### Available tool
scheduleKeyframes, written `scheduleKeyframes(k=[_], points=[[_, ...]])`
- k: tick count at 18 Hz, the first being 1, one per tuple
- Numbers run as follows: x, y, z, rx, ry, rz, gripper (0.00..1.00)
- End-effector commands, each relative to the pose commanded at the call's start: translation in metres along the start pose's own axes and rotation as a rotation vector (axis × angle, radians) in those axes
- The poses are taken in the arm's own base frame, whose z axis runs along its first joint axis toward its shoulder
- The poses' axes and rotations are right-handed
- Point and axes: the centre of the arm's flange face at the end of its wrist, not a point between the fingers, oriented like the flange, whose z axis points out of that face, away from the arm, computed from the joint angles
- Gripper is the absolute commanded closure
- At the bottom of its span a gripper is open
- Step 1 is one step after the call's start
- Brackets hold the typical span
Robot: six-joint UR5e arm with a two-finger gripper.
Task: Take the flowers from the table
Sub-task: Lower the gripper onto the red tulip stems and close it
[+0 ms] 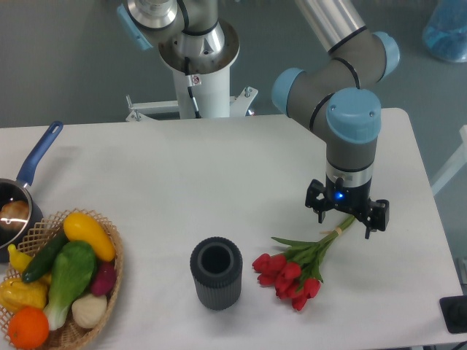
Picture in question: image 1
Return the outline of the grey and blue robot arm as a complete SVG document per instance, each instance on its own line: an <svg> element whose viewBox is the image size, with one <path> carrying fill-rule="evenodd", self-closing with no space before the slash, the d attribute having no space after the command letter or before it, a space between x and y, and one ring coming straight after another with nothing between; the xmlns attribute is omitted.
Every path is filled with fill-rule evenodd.
<svg viewBox="0 0 467 350"><path fill-rule="evenodd" d="M390 204L372 200L371 179L381 104L369 90L398 65L395 40L370 32L349 1L297 3L329 54L314 73L287 69L275 80L278 110L326 145L325 181L313 180L305 204L320 219L332 209L351 214L368 233L387 228ZM129 36L156 46L171 69L182 119L230 117L230 67L239 38L216 1L124 1L117 9Z"/></svg>

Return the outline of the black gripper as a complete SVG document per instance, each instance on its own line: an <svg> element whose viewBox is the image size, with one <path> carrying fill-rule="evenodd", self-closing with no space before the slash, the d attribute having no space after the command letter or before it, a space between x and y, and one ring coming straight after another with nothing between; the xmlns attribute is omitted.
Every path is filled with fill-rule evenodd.
<svg viewBox="0 0 467 350"><path fill-rule="evenodd" d="M371 180L369 171L328 171L324 184L316 179L310 183L305 206L313 209L320 224L331 209L352 215L366 226L368 240L372 230L385 230L389 222L389 201L370 199Z"/></svg>

